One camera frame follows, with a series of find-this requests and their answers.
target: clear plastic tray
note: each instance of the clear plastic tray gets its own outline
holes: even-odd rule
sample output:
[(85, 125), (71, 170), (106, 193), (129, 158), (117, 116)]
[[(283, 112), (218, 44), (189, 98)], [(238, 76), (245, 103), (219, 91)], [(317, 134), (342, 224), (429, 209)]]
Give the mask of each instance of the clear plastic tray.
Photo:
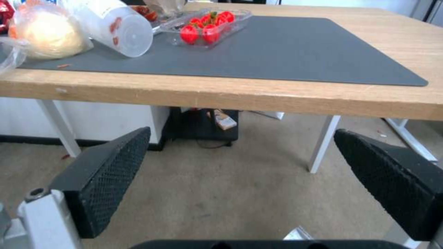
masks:
[[(198, 39), (194, 44), (188, 44), (184, 42), (180, 36), (180, 30), (189, 24), (192, 18), (201, 19), (203, 16), (208, 15), (211, 12), (221, 13), (223, 11), (230, 11), (235, 15), (235, 20), (231, 23), (225, 23), (218, 26), (219, 38), (213, 43), (208, 43), (203, 39), (203, 29), (198, 28)], [(248, 10), (225, 10), (220, 8), (206, 8), (198, 12), (193, 12), (180, 18), (168, 21), (160, 25), (160, 32), (167, 35), (167, 40), (177, 46), (189, 46), (189, 47), (212, 47), (220, 43), (223, 39), (231, 34), (243, 29), (248, 24), (249, 18), (252, 13)]]

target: debris on table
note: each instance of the debris on table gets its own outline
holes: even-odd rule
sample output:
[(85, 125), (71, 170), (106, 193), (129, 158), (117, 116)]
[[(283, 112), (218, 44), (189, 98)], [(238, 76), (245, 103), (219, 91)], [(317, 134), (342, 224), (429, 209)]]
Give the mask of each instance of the debris on table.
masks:
[(72, 66), (72, 64), (61, 64), (61, 65), (58, 65), (57, 68), (63, 69), (63, 68), (69, 67), (69, 66)]

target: clear plastic cup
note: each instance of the clear plastic cup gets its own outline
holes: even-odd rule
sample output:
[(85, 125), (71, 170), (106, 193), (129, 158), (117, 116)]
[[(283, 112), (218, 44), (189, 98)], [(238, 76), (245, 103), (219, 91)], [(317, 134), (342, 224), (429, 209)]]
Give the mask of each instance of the clear plastic cup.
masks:
[(152, 45), (151, 24), (119, 0), (64, 0), (94, 40), (128, 56), (138, 57)]

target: cable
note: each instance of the cable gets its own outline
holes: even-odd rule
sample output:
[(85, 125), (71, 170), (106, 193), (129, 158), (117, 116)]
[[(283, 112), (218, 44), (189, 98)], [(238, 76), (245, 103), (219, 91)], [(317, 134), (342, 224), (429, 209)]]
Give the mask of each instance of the cable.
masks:
[(217, 146), (214, 146), (214, 147), (208, 147), (208, 146), (204, 146), (204, 145), (202, 145), (202, 144), (199, 142), (198, 139), (196, 139), (195, 141), (197, 142), (197, 145), (198, 145), (200, 148), (203, 148), (203, 149), (209, 149), (209, 150), (212, 150), (212, 149), (219, 149), (219, 148), (222, 148), (222, 147), (227, 147), (227, 146), (229, 146), (229, 145), (231, 144), (231, 142), (226, 142), (226, 143), (224, 143), (224, 144), (217, 145)]

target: table leg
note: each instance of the table leg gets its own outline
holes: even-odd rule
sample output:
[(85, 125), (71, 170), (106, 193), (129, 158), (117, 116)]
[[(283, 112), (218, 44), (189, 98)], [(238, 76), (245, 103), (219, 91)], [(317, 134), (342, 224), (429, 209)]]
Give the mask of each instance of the table leg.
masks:
[(55, 106), (52, 100), (40, 100), (37, 99), (37, 104), (42, 109), (52, 128), (58, 134), (58, 137), (62, 141), (62, 144), (65, 146), (71, 157), (77, 157), (81, 150), (74, 139), (71, 131), (68, 129), (65, 121), (63, 120), (60, 112)]
[(426, 160), (431, 162), (437, 162), (438, 160), (429, 152), (426, 147), (424, 147), (405, 127), (408, 119), (400, 120), (400, 123), (396, 123), (391, 118), (385, 118), (386, 122), (394, 129), (395, 132), (413, 149), (415, 152), (420, 154)]
[(415, 249), (420, 245), (420, 241), (412, 240), (409, 235), (394, 222), (389, 231), (383, 237), (384, 241), (394, 242), (407, 248)]
[(317, 170), (319, 169), (320, 163), (322, 162), (323, 156), (326, 153), (326, 149), (328, 148), (329, 142), (334, 135), (340, 118), (341, 116), (339, 115), (326, 117), (326, 122), (322, 128), (320, 138), (317, 142), (317, 145), (315, 146), (314, 154), (312, 155), (311, 161), (309, 163), (310, 173), (317, 173)]

